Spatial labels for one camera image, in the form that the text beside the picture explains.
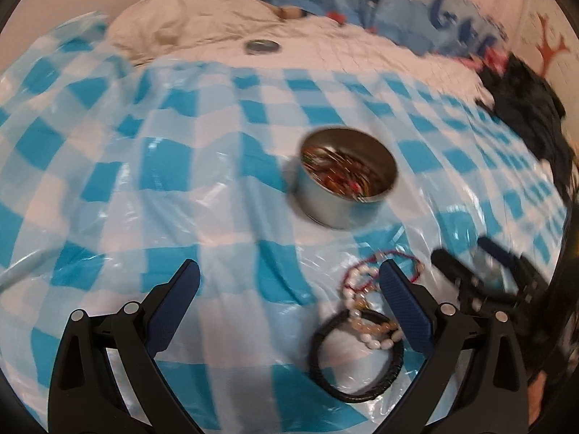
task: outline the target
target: red tree branch wall decal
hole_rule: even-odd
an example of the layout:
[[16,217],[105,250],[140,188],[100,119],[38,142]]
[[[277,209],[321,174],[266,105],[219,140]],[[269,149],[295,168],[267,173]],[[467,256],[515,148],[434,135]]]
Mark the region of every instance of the red tree branch wall decal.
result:
[[543,62],[542,69],[539,75],[544,77],[549,69],[549,66],[551,66],[551,62],[553,61],[555,55],[561,52],[569,52],[569,48],[565,45],[565,38],[563,37],[562,34],[559,35],[559,46],[556,49],[551,48],[546,39],[546,31],[549,27],[549,18],[547,17],[547,15],[541,16],[539,13],[537,13],[537,16],[539,17],[539,21],[541,22],[542,28],[541,44],[540,45],[537,44],[537,49],[541,53],[541,58]]

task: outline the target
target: black leather bracelet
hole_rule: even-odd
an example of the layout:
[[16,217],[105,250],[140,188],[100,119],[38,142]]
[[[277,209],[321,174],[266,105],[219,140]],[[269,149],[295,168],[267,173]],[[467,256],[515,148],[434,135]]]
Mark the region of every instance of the black leather bracelet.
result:
[[[369,320],[372,323],[388,323],[390,320],[381,313],[375,312],[373,310],[362,310],[362,318]],[[370,401],[376,399],[378,396],[383,394],[386,390],[390,388],[390,385],[396,380],[400,371],[402,370],[402,364],[404,362],[404,344],[398,341],[392,347],[392,358],[390,359],[390,365],[388,370],[372,385],[372,388],[357,394],[343,393],[332,384],[330,384],[324,377],[322,370],[320,369],[320,348],[324,340],[328,337],[329,333],[334,331],[338,326],[345,323],[350,316],[349,310],[344,310],[332,319],[324,323],[312,337],[312,344],[310,347],[310,353],[308,355],[308,365],[310,367],[310,378],[323,390],[328,392],[334,398],[343,401],[344,403],[364,403],[365,401]]]

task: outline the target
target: metal bowl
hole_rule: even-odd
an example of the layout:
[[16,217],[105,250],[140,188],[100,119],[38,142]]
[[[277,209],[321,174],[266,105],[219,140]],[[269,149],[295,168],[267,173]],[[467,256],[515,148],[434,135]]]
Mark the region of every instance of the metal bowl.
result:
[[[303,164],[304,151],[311,147],[344,152],[363,162],[381,178],[383,191],[357,199],[330,191],[315,180]],[[297,202],[309,217],[333,229],[352,229],[372,221],[398,177],[396,161],[388,149],[374,137],[349,127],[324,128],[310,133],[302,141],[299,158]]]

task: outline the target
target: checkered tablecloth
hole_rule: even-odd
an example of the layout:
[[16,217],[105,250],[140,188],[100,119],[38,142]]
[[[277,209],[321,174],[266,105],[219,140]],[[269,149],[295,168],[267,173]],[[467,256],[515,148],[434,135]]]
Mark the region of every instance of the checkered tablecloth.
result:
[[[60,26],[0,78],[0,353],[43,424],[70,312],[141,300],[185,258],[199,262],[202,286],[156,360],[197,423],[229,433],[367,433],[400,398],[422,362],[411,350],[371,403],[340,403],[305,374],[309,338],[359,257],[398,247],[429,263],[444,245],[471,262],[488,234],[552,274],[562,201],[523,142],[476,106],[391,73],[170,58],[136,71],[104,41],[103,21]],[[369,132],[398,163],[363,229],[314,224],[287,194],[299,139],[326,124]],[[422,283],[453,298],[430,265]],[[386,358],[340,332],[326,349],[343,387]]]

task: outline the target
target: blue and white checkered cloth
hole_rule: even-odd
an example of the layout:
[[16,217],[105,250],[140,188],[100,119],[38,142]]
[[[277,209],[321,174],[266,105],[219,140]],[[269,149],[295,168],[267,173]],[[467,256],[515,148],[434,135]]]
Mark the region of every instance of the blue and white checkered cloth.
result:
[[[170,58],[139,72],[103,21],[58,27],[0,78],[0,353],[43,424],[70,312],[115,312],[185,258],[202,286],[156,360],[203,429],[230,433],[367,433],[399,400],[422,363],[411,350],[371,403],[340,403],[305,374],[309,338],[359,257],[397,247],[428,263],[444,245],[470,263],[488,234],[552,275],[565,207],[523,142],[476,106],[392,73]],[[286,194],[299,139],[326,124],[369,132],[398,163],[363,229],[325,229]],[[422,282],[453,296],[431,269]],[[344,332],[327,349],[327,375],[350,388],[386,357]],[[442,411],[451,400],[452,388]]]

